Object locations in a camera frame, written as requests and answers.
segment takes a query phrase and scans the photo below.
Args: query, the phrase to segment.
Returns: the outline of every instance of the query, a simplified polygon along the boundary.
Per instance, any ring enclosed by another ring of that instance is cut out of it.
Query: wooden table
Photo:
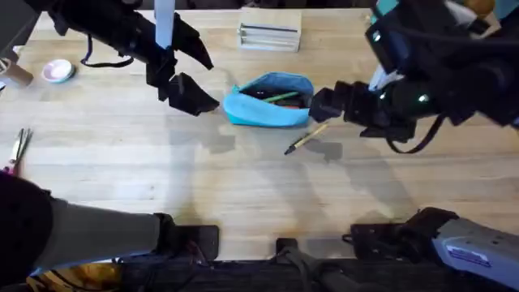
[[[338,79],[368,81],[377,65],[363,36],[366,10],[304,11],[297,54],[237,50],[238,13],[181,12],[216,68],[179,53],[178,72],[217,99],[265,71],[302,73],[318,90]],[[118,60],[111,48],[94,47],[92,62]],[[315,256],[347,256],[339,238],[350,224],[404,221],[426,206],[519,234],[519,139],[509,128],[481,117],[456,128],[446,122],[423,153],[404,156],[336,120],[285,157],[305,129],[236,127],[222,112],[183,114],[157,100],[144,64],[90,69],[79,64],[85,52],[84,35],[60,37],[43,15],[20,59],[33,84],[0,98],[0,155],[8,157],[21,127],[32,127],[24,177],[57,197],[218,224],[221,260],[266,258],[287,236]],[[77,76],[59,85],[38,78],[54,58],[71,60]],[[418,137],[430,125],[420,122]]]

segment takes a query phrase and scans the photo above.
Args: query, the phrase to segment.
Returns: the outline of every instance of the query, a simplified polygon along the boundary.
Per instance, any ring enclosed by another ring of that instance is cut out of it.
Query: black cable
[[[298,269],[302,283],[302,290],[304,292],[311,292],[311,278],[310,273],[308,272],[310,269],[304,261],[298,262],[297,260],[291,259],[289,255],[290,254],[287,253],[284,257]]]
[[[408,150],[408,151],[402,151],[400,150],[396,145],[395,141],[391,140],[390,138],[386,138],[386,142],[388,142],[389,147],[396,153],[399,154],[415,154],[420,151],[422,151],[435,137],[436,133],[438,133],[438,130],[440,129],[442,123],[444,122],[446,116],[444,114],[439,114],[436,118],[435,122],[432,124],[431,128],[423,138],[423,140],[418,143],[414,148]]]
[[[105,67],[112,67],[112,68],[122,68],[126,67],[133,63],[134,59],[133,57],[128,58],[127,60],[117,62],[117,63],[111,63],[111,62],[100,62],[95,64],[88,63],[88,60],[90,59],[90,56],[92,56],[93,51],[93,42],[92,42],[92,35],[87,35],[87,54],[84,56],[84,58],[81,59],[81,64],[85,65],[86,67],[91,68],[105,68]]]
[[[65,284],[69,285],[73,290],[86,291],[86,292],[108,292],[114,289],[91,289],[78,286],[71,281],[68,281],[61,273],[58,273],[56,270],[50,270],[50,272],[56,276],[59,280],[63,281]]]
[[[427,32],[420,32],[416,29],[404,28],[398,24],[390,24],[385,19],[383,19],[382,12],[380,12],[377,5],[371,7],[373,11],[373,15],[377,18],[377,22],[386,27],[387,29],[393,30],[395,32],[399,32],[408,37],[413,37],[415,39],[423,40],[423,41],[438,41],[438,42],[447,42],[458,45],[471,45],[471,46],[481,46],[481,47],[519,47],[519,41],[496,41],[489,39],[481,39],[481,40],[473,40],[470,38],[462,38],[458,36],[442,36]]]
[[[153,291],[153,284],[155,283],[155,278],[157,276],[157,266],[158,264],[153,264],[149,268],[148,275],[146,276],[146,282],[144,283],[143,292]]]
[[[187,286],[189,283],[191,283],[193,281],[193,279],[195,279],[198,275],[199,275],[199,273],[197,273],[197,272],[191,273],[191,275],[189,275],[189,277],[187,277],[186,280],[184,280],[183,282],[178,284],[173,289],[173,292],[179,292],[180,290],[182,290],[185,286]]]

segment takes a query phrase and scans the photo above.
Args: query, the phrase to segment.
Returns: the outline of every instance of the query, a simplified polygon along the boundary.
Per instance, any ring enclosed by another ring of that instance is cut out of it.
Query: small bowl
[[[48,62],[41,72],[41,77],[54,84],[69,80],[75,72],[75,67],[67,60],[58,59]]]

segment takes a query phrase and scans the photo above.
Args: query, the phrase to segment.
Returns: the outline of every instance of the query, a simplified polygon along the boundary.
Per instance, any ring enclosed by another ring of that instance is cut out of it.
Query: label
[[[488,258],[484,254],[480,254],[475,251],[470,251],[465,248],[460,247],[453,247],[453,246],[446,246],[448,254],[459,260],[465,260],[473,264],[479,264],[483,267],[490,268],[490,262],[488,261]]]

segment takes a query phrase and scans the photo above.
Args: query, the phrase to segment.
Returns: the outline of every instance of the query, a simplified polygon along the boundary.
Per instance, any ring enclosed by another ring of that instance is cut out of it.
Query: pencil
[[[313,132],[306,133],[303,137],[299,138],[297,141],[295,141],[288,149],[285,151],[285,155],[289,155],[292,152],[294,152],[297,148],[303,146],[308,140],[319,134],[321,131],[326,129],[328,127],[328,123],[324,123],[317,127]]]
[[[299,92],[288,92],[288,93],[285,93],[285,94],[280,94],[278,96],[265,98],[263,101],[265,101],[265,102],[280,101],[280,100],[288,98],[288,97],[295,97],[298,94],[299,94]]]

